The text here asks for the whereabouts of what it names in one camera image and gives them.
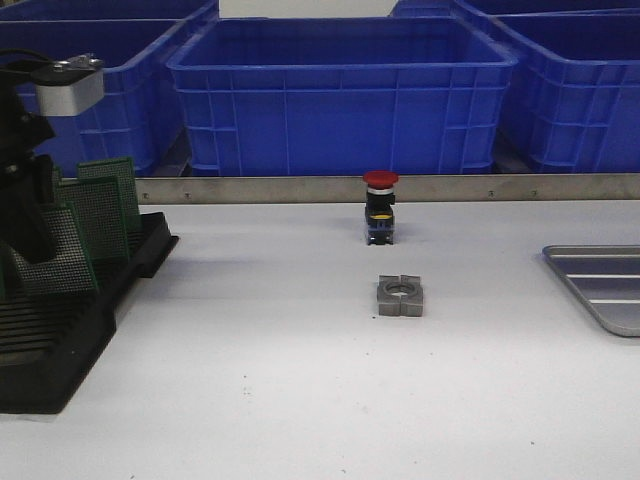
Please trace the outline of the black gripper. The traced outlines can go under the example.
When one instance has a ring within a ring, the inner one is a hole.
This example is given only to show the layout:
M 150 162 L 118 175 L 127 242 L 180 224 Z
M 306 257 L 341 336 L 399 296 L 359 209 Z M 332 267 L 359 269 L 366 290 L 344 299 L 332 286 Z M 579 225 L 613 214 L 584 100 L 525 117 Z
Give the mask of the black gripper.
M 45 117 L 25 109 L 15 90 L 30 80 L 29 72 L 1 68 L 1 172 L 21 171 L 11 187 L 12 247 L 30 263 L 41 263 L 55 255 L 55 240 L 42 210 L 54 201 L 53 162 L 49 155 L 38 155 L 28 163 L 33 150 L 55 133 Z

